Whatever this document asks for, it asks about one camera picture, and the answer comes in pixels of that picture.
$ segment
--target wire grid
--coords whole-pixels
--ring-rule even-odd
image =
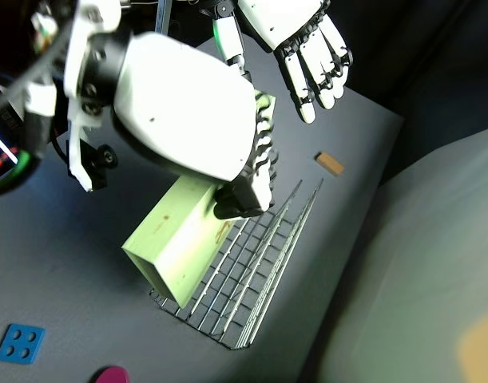
[[[266,211],[234,224],[184,309],[151,290],[158,307],[229,349],[250,346],[321,183],[294,222],[288,219],[288,208],[299,186],[278,212]]]

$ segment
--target small wooden block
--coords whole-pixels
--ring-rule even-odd
[[[321,152],[315,159],[318,164],[333,176],[340,176],[345,171],[345,167],[336,158],[326,152]]]

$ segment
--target gray table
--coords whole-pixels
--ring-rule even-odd
[[[120,157],[107,189],[85,194],[49,148],[37,175],[0,198],[0,341],[12,322],[47,331],[36,362],[0,362],[0,381],[86,382],[105,365],[124,366],[135,382],[297,378],[401,119],[348,90],[305,125],[275,58],[253,41],[246,46],[256,87],[279,98],[277,200],[298,179],[301,198],[326,180],[255,345],[228,351],[150,301],[149,286],[120,246],[175,177],[130,150],[107,122],[99,142]],[[215,53],[211,41],[204,49]],[[323,150],[347,167],[339,178],[313,160]]]

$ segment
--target dish rack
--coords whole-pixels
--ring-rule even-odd
[[[268,307],[322,187],[319,182],[300,214],[291,215],[300,181],[276,211],[235,222],[188,305],[149,292],[157,306],[228,349],[256,339]]]

